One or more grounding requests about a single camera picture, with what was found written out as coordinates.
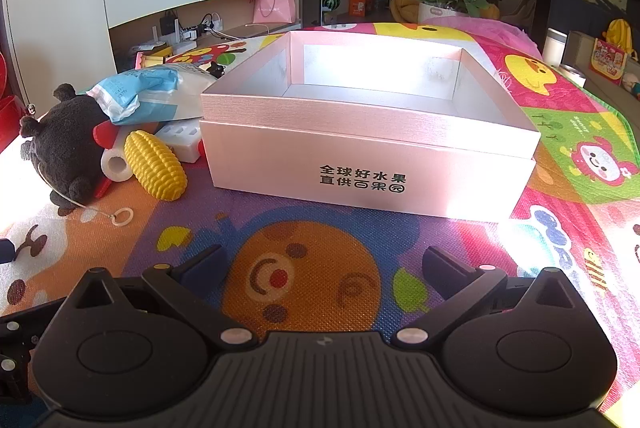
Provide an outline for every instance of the yellow corn toy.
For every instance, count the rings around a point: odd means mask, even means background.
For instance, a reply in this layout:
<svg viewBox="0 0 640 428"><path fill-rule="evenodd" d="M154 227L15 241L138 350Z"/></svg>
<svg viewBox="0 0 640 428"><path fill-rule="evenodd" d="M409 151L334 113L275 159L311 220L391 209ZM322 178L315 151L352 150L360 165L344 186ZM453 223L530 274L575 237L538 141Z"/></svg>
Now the yellow corn toy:
<svg viewBox="0 0 640 428"><path fill-rule="evenodd" d="M145 131L133 131L124 143L124 157L142 188L156 199L175 201L187 188L187 176L175 154Z"/></svg>

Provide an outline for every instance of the colorful play mat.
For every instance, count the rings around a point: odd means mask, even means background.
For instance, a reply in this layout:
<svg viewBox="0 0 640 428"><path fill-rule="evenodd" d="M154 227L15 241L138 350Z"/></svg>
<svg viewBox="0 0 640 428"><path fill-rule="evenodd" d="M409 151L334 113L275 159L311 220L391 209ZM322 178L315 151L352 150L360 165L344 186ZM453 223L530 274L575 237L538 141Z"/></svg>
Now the colorful play mat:
<svg viewBox="0 0 640 428"><path fill-rule="evenodd" d="M509 275L553 265L578 288L618 355L602 410L622 427L637 426L640 160L624 118L539 60L463 31L415 24L318 29L462 46L499 78L542 133L536 169L511 218L471 223L217 189L200 160L185 165L188 188L175 202L155 200L135 179L112 185L98 208L135 210L128 227L114 229L91 210L59 216L49 188L20 160L18 138L0 155L0 235L20 248L14 263L0 265L2 313L65 296L90 267L139 275L220 243L230 268L223 284L212 283L208 301L260 336L272 329L379 329L389 336L441 302L421 275L429 245ZM275 38L206 47L172 62L215 60L229 70ZM380 62L393 73L402 51ZM263 264L267 257L277 267ZM255 292L251 275L265 293ZM28 428L43 410L39 399L1 408L0 426Z"/></svg>

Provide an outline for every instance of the screw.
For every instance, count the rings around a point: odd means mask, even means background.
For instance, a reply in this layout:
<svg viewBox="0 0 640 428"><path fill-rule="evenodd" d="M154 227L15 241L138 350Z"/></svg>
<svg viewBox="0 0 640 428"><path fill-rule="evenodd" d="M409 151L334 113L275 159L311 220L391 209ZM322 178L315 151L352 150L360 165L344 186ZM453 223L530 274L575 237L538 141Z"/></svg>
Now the screw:
<svg viewBox="0 0 640 428"><path fill-rule="evenodd" d="M396 338L402 343L416 345L427 341L429 335L426 331L416 327L405 327L396 332Z"/></svg>
<svg viewBox="0 0 640 428"><path fill-rule="evenodd" d="M10 360L9 358L6 358L5 360L2 360L2 363L0 363L0 366L2 367L3 370L7 372L11 372L12 370L15 370L15 361Z"/></svg>
<svg viewBox="0 0 640 428"><path fill-rule="evenodd" d="M251 341L253 337L251 331L240 327L227 329L220 334L220 339L229 345L242 345Z"/></svg>

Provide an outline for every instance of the flower pot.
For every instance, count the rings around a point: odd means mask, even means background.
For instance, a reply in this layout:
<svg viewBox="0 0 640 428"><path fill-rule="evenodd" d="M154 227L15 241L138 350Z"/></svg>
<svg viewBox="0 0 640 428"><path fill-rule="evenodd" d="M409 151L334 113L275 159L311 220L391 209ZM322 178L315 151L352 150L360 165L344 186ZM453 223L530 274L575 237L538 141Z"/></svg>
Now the flower pot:
<svg viewBox="0 0 640 428"><path fill-rule="evenodd" d="M425 21L435 17L468 17L468 15L421 2L418 8L418 24L424 24Z"/></svg>

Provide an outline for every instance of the pink gift box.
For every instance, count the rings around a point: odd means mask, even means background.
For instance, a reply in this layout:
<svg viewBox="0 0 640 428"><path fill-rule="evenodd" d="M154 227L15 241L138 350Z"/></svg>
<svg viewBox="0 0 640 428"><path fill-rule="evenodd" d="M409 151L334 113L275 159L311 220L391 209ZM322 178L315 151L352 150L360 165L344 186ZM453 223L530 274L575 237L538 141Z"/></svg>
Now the pink gift box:
<svg viewBox="0 0 640 428"><path fill-rule="evenodd" d="M202 94L215 186L475 221L513 211L540 132L466 50L292 31Z"/></svg>

